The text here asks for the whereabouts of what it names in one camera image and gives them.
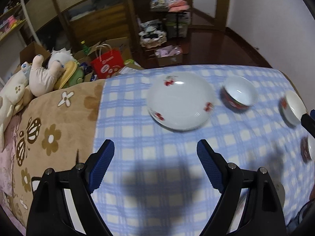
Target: metal screw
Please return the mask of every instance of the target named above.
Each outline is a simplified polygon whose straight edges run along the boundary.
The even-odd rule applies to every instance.
[[[76,165],[76,169],[77,170],[81,170],[81,169],[83,169],[84,168],[84,163],[78,163],[77,165]]]
[[[46,175],[49,175],[49,174],[51,174],[53,172],[53,169],[52,168],[49,168],[49,169],[46,169],[45,170],[45,174]]]
[[[230,169],[235,169],[235,168],[236,168],[236,164],[233,163],[233,162],[229,162],[229,163],[227,164],[227,166],[228,166]]]
[[[260,172],[263,173],[263,174],[266,174],[266,173],[267,173],[267,170],[266,170],[266,168],[264,168],[264,167],[261,167],[259,170],[260,170]]]

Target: green bottle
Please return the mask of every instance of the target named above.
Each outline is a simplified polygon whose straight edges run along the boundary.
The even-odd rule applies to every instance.
[[[84,54],[87,56],[90,52],[90,48],[85,45],[85,41],[82,41],[81,45],[82,45]]]

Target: blue checkered tablecloth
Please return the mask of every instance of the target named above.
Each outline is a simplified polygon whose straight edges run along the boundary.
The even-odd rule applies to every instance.
[[[217,102],[205,125],[187,132],[161,127],[148,114],[146,94],[158,75],[189,71],[215,89]],[[224,105],[220,89],[226,77],[240,75],[253,82],[259,102],[244,113]],[[94,138],[94,152],[105,139],[115,155],[92,198],[114,235],[199,235],[220,193],[213,189],[196,154],[206,139],[227,162],[242,169],[267,168],[285,188],[286,223],[308,201],[314,184],[314,163],[303,163],[300,125],[290,128],[279,112],[279,99],[293,90],[274,69],[187,65],[137,71],[106,80]]]

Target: brown blanket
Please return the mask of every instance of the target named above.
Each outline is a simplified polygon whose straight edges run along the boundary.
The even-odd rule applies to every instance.
[[[104,80],[81,83],[34,99],[22,114],[13,166],[10,209],[26,227],[32,177],[45,169],[71,169],[92,152]]]

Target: white bowl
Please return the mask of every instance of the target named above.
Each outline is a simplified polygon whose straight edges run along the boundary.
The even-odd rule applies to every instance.
[[[255,86],[241,76],[230,76],[224,82],[225,97],[235,108],[247,109],[258,101]]]
[[[315,159],[315,138],[311,134],[302,139],[302,155],[306,161]]]
[[[288,122],[294,126],[299,125],[301,123],[302,115],[307,113],[302,100],[292,90],[287,90],[285,92],[285,96],[281,100],[281,107]]]
[[[204,78],[173,72],[155,80],[146,102],[149,113],[160,124],[174,130],[191,130],[209,118],[215,100],[215,92]]]

